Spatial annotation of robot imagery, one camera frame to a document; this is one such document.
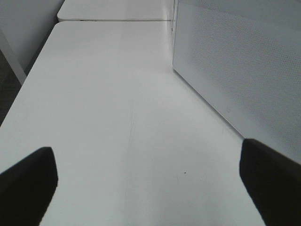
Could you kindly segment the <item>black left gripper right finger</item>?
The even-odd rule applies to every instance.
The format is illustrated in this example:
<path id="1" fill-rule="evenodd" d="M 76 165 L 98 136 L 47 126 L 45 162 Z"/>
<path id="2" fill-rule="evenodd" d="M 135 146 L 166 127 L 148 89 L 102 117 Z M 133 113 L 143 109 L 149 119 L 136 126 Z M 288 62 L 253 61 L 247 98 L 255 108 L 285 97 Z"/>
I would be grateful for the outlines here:
<path id="1" fill-rule="evenodd" d="M 255 139 L 244 139 L 239 175 L 267 226 L 301 224 L 301 166 Z"/>

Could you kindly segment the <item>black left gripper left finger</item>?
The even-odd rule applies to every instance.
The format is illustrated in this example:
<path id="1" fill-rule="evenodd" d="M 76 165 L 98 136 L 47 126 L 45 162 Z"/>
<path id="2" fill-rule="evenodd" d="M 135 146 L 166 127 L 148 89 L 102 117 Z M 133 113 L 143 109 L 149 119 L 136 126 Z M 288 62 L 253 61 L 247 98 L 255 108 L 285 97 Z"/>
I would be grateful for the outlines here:
<path id="1" fill-rule="evenodd" d="M 51 147 L 42 147 L 0 175 L 0 224 L 38 226 L 58 185 Z"/>

